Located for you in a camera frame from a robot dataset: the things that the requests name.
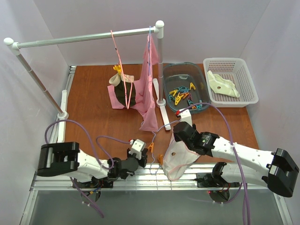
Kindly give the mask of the blue wire hanger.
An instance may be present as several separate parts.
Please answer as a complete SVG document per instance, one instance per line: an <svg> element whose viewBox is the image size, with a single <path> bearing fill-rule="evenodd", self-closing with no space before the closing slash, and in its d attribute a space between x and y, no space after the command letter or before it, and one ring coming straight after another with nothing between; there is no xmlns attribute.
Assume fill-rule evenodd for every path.
<svg viewBox="0 0 300 225"><path fill-rule="evenodd" d="M156 131L142 131L141 130L141 136L146 138L146 143L149 146L152 142L154 142L154 151L153 153L150 153L150 151L147 153L147 155L150 157L148 160L149 164L149 172L150 175L157 175L159 170L162 169L162 165L158 162L158 155L165 154L166 148L167 148L167 138L171 137L171 130L166 130L165 128L167 126L170 126L170 128L173 128L174 125L179 123L179 119L171 121L167 123L166 125L158 126L158 129Z"/></svg>

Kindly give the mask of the white pink-trimmed underwear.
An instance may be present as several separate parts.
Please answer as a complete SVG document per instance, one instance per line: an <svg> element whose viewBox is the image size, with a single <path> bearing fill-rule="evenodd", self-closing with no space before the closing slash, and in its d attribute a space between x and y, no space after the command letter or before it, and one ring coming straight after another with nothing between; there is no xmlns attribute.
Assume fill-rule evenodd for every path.
<svg viewBox="0 0 300 225"><path fill-rule="evenodd" d="M200 155L189 150L183 141L176 142L172 135L169 147L163 157L164 174L170 181L176 181L199 157Z"/></svg>

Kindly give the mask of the pink garment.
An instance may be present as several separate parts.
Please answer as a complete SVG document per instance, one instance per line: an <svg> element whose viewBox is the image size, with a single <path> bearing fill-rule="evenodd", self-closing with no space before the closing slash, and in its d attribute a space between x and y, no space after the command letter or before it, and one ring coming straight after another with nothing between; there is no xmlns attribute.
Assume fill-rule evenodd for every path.
<svg viewBox="0 0 300 225"><path fill-rule="evenodd" d="M151 36L151 69L152 77L148 77L148 42L143 54L143 64L140 79L137 80L137 103L134 106L142 116L143 123L140 127L142 131L156 131L158 123L155 113L156 103L153 97L153 65L158 64L158 53Z"/></svg>

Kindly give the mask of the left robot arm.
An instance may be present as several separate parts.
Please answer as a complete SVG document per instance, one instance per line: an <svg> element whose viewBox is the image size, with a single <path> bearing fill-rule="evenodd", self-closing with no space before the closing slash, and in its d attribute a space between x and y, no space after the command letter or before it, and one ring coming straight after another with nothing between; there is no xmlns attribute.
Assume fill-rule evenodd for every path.
<svg viewBox="0 0 300 225"><path fill-rule="evenodd" d="M147 164L146 143L139 139L131 140L127 149L127 159L114 157L109 160L97 160L79 148L77 142L44 144L41 146L37 176L54 177L66 175L80 183L93 179L115 181L134 175L138 167Z"/></svg>

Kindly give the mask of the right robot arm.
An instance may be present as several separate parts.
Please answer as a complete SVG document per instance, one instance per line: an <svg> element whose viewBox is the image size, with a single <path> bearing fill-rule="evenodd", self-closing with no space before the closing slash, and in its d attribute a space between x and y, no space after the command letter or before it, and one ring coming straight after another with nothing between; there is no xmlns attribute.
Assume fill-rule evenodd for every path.
<svg viewBox="0 0 300 225"><path fill-rule="evenodd" d="M300 169L286 150L257 150L230 143L214 133L199 133L195 125L187 122L175 125L173 134L176 142L182 141L193 153L227 160L213 168L211 179L218 185L245 182L267 187L283 197L292 197Z"/></svg>

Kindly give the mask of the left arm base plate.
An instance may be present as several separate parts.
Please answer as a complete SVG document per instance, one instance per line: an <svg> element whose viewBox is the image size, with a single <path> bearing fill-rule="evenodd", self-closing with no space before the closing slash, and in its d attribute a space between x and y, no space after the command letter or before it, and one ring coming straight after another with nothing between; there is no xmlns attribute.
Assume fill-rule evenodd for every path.
<svg viewBox="0 0 300 225"><path fill-rule="evenodd" d="M87 182L79 182L75 178L73 178L73 180L79 188L97 189L97 188L112 188L113 187L113 181L108 180L107 178L97 179L95 177L92 177L91 181L87 181Z"/></svg>

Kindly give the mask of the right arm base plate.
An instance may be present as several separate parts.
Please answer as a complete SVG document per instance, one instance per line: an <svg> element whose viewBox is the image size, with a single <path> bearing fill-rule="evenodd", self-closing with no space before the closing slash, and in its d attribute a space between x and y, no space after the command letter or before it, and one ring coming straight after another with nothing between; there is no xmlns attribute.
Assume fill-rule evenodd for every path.
<svg viewBox="0 0 300 225"><path fill-rule="evenodd" d="M213 178L210 173L197 173L194 180L199 188L238 188L240 186L239 182L228 183L222 178Z"/></svg>

